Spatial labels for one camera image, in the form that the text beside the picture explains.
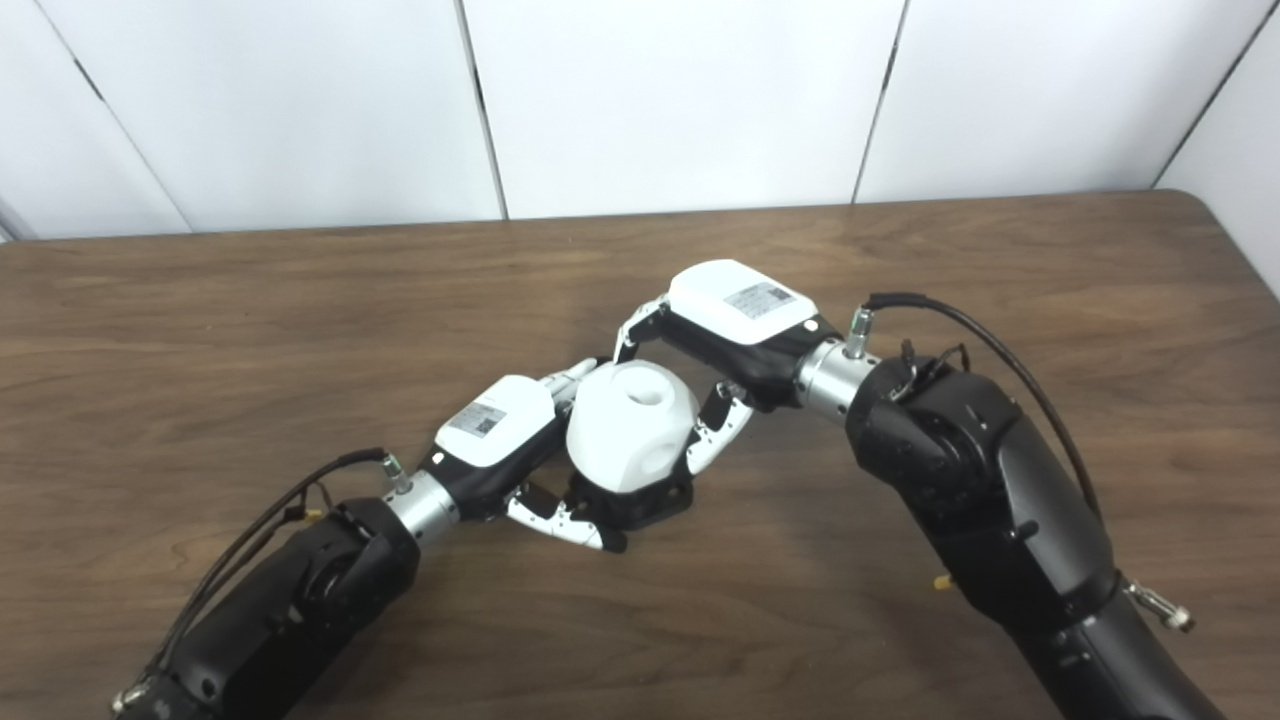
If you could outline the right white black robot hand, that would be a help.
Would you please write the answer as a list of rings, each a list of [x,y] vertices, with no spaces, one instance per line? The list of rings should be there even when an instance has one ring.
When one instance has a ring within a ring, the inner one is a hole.
[[[613,361],[662,341],[721,374],[678,465],[701,474],[754,413],[804,407],[845,428],[878,363],[867,350],[874,313],[837,331],[806,295],[732,259],[690,266],[618,329]]]

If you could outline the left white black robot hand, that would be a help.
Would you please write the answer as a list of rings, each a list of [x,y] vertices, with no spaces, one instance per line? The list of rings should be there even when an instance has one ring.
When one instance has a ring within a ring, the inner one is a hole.
[[[622,532],[575,518],[530,480],[564,448],[579,388],[600,364],[586,357],[541,379],[503,375],[440,427],[413,473],[394,479],[384,498],[417,547],[460,523],[508,518],[571,544],[623,553]]]

